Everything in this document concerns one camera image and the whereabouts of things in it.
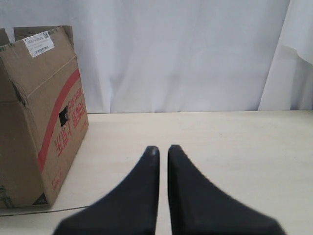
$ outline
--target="cardboard box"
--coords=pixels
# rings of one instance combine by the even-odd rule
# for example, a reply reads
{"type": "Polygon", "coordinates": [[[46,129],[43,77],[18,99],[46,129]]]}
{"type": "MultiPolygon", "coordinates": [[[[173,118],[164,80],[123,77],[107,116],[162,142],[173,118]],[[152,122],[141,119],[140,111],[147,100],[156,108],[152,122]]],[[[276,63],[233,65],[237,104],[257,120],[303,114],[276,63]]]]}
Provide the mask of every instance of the cardboard box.
{"type": "Polygon", "coordinates": [[[72,31],[14,32],[0,29],[0,208],[52,205],[88,128],[72,31]]]}

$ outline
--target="table surface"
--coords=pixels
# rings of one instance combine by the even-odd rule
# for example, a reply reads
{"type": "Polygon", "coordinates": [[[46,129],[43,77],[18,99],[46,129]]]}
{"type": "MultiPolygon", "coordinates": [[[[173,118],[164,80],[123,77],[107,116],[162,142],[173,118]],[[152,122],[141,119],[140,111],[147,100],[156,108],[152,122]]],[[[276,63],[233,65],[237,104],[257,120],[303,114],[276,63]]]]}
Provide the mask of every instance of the table surface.
{"type": "Polygon", "coordinates": [[[61,219],[111,191],[148,145],[161,153],[156,234],[170,235],[167,151],[180,144],[220,189],[313,234],[313,112],[89,115],[89,130],[51,208],[0,210],[0,234],[49,235],[61,219]]]}

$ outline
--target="white curtain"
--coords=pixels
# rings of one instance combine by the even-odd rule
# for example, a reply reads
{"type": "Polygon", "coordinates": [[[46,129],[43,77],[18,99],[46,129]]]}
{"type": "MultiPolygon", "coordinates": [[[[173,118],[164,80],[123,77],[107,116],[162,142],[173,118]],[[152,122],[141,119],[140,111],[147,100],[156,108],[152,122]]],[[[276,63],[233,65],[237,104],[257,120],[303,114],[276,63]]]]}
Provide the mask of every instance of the white curtain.
{"type": "Polygon", "coordinates": [[[312,23],[312,0],[0,0],[11,40],[73,26],[89,113],[312,109],[312,23]]]}

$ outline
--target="table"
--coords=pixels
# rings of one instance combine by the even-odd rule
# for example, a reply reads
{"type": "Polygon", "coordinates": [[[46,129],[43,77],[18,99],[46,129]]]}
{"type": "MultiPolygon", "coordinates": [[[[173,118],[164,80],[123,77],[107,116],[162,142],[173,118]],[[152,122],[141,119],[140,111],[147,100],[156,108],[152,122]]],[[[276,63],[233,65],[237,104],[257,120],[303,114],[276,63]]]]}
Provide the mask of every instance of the table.
{"type": "Polygon", "coordinates": [[[148,145],[161,153],[156,234],[171,234],[171,144],[180,144],[220,189],[278,219],[289,235],[313,233],[311,111],[103,114],[89,115],[89,122],[55,204],[0,210],[0,234],[52,234],[61,219],[112,190],[148,145]]]}

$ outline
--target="red stripe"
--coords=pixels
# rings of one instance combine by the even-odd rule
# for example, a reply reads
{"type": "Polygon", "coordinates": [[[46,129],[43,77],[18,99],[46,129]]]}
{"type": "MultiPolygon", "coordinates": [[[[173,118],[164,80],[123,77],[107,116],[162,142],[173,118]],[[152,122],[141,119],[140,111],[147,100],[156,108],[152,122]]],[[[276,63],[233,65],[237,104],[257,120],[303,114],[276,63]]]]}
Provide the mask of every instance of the red stripe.
{"type": "Polygon", "coordinates": [[[45,167],[45,162],[47,160],[47,154],[48,154],[48,149],[50,146],[54,126],[58,120],[59,117],[59,112],[61,111],[62,104],[64,103],[70,89],[74,86],[76,81],[80,78],[79,70],[75,70],[75,72],[68,78],[67,82],[63,86],[58,98],[55,101],[49,123],[47,126],[47,129],[45,131],[45,136],[43,140],[43,144],[41,146],[41,150],[38,153],[38,165],[39,165],[39,170],[42,172],[45,167]]]}

